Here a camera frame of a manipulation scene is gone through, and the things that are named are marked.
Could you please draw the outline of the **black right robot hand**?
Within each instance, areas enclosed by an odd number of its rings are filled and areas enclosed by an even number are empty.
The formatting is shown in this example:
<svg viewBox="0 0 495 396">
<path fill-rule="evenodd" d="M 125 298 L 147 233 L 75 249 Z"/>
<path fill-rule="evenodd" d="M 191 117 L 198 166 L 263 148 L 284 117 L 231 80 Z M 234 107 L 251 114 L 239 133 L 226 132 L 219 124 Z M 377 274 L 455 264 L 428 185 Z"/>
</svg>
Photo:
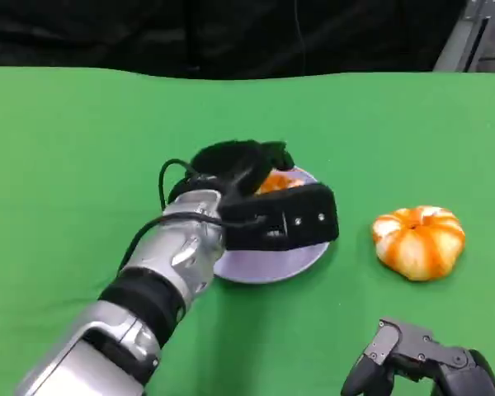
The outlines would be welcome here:
<svg viewBox="0 0 495 396">
<path fill-rule="evenodd" d="M 345 379 L 342 395 L 390 395 L 400 375 L 433 381 L 432 395 L 495 395 L 495 374 L 475 349 L 445 346 L 431 330 L 382 318 Z"/>
</svg>

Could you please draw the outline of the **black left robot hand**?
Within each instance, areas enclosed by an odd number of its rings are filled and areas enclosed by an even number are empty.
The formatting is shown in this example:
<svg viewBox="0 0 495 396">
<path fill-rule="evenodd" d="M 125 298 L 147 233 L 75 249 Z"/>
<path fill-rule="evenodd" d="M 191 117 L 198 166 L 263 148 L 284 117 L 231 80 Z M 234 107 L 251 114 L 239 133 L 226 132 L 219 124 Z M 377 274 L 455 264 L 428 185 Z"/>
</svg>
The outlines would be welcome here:
<svg viewBox="0 0 495 396">
<path fill-rule="evenodd" d="M 198 173 L 217 177 L 241 196 L 253 195 L 273 169 L 289 171 L 295 162 L 284 141 L 230 140 L 201 149 L 190 161 Z"/>
</svg>

